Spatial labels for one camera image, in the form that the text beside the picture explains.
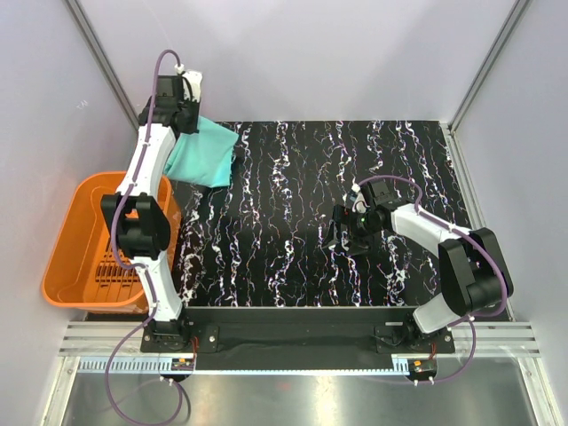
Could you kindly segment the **teal t shirt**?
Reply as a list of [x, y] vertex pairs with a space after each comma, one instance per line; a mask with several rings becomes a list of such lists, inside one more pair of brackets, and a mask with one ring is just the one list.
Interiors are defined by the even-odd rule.
[[202, 116], [197, 124], [198, 132], [179, 135], [163, 173], [170, 180], [188, 184], [227, 187], [239, 135]]

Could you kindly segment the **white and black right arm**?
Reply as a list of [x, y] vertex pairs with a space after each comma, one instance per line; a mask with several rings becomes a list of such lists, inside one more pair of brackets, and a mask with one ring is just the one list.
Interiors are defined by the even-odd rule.
[[334, 206], [323, 248], [348, 256], [368, 253], [382, 231], [401, 235], [438, 259], [440, 292], [408, 314], [390, 335], [378, 341], [390, 348], [429, 342], [441, 332], [478, 317], [504, 312], [514, 292], [496, 235], [483, 227], [471, 230], [437, 217], [394, 195], [392, 175], [369, 177], [351, 187]]

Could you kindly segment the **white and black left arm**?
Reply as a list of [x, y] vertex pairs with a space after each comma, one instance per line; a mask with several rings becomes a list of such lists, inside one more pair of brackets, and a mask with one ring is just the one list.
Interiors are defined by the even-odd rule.
[[142, 285], [148, 317], [142, 351], [180, 351], [191, 339], [190, 322], [175, 289], [168, 259], [172, 226], [157, 196], [166, 162], [184, 133], [197, 130], [202, 75], [159, 75], [138, 117], [138, 142], [122, 182], [100, 208], [118, 264]]

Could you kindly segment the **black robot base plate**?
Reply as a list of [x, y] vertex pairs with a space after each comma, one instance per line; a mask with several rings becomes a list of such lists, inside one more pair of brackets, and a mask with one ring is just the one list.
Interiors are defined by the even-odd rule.
[[412, 313], [406, 307], [205, 308], [185, 310], [190, 343], [180, 351], [242, 362], [290, 359], [316, 366], [369, 367], [374, 359], [399, 355], [427, 358], [455, 352], [445, 329], [429, 342], [390, 348], [378, 341]]

